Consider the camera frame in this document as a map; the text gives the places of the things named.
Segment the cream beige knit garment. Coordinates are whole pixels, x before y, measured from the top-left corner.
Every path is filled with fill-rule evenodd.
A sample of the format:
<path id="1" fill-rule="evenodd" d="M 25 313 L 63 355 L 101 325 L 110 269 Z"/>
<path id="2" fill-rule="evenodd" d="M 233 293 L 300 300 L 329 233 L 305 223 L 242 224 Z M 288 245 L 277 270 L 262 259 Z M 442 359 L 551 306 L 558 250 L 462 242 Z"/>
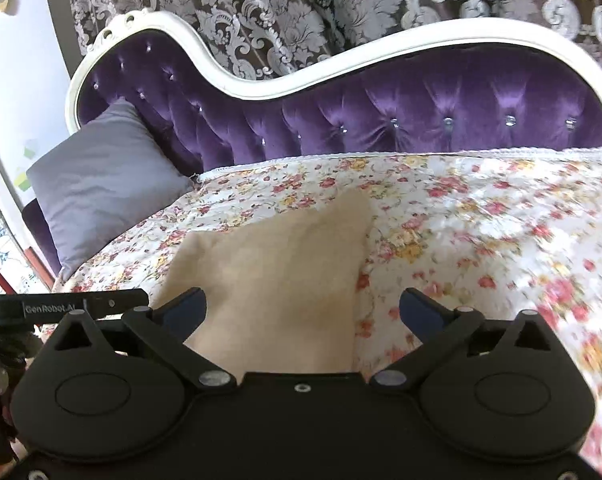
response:
<path id="1" fill-rule="evenodd" d="M 201 288 L 207 313 L 187 330 L 186 347 L 236 378 L 349 372 L 371 217 L 368 197 L 351 188 L 321 208 L 288 210 L 225 233 L 191 231 L 150 306 Z"/>

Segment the floral bedspread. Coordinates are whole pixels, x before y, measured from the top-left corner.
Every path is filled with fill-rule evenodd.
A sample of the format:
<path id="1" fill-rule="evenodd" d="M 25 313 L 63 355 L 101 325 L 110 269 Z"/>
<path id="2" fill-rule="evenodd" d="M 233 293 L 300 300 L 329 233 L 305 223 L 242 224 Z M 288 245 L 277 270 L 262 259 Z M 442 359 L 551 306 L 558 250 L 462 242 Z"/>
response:
<path id="1" fill-rule="evenodd" d="M 602 151 L 569 158 L 495 154 L 323 155 L 217 168 L 83 264 L 60 292 L 155 292 L 188 231 L 228 231 L 359 188 L 373 207 L 359 278 L 355 365 L 365 375 L 417 347 L 397 300 L 415 287 L 489 318 L 536 310 L 592 389 L 583 458 L 602 474 Z"/>

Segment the grey pillow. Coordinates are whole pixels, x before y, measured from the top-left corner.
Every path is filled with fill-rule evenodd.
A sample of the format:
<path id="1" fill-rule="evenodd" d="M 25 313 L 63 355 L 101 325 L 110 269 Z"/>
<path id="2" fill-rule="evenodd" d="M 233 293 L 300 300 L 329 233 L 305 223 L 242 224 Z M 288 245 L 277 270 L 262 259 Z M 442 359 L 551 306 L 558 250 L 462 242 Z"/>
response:
<path id="1" fill-rule="evenodd" d="M 35 200 L 22 218 L 63 281 L 194 188 L 124 99 L 42 156 L 26 176 Z"/>

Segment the purple tufted velvet headboard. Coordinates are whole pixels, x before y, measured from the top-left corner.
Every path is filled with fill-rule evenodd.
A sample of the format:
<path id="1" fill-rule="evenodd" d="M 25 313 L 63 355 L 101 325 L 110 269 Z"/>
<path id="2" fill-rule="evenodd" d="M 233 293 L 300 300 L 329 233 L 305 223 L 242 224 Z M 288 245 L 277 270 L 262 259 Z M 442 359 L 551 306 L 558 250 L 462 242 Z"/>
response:
<path id="1" fill-rule="evenodd" d="M 601 67 L 557 32 L 508 18 L 408 29 L 246 80 L 178 16 L 132 11 L 77 67 L 66 128 L 121 98 L 188 176 L 301 155 L 602 146 Z"/>

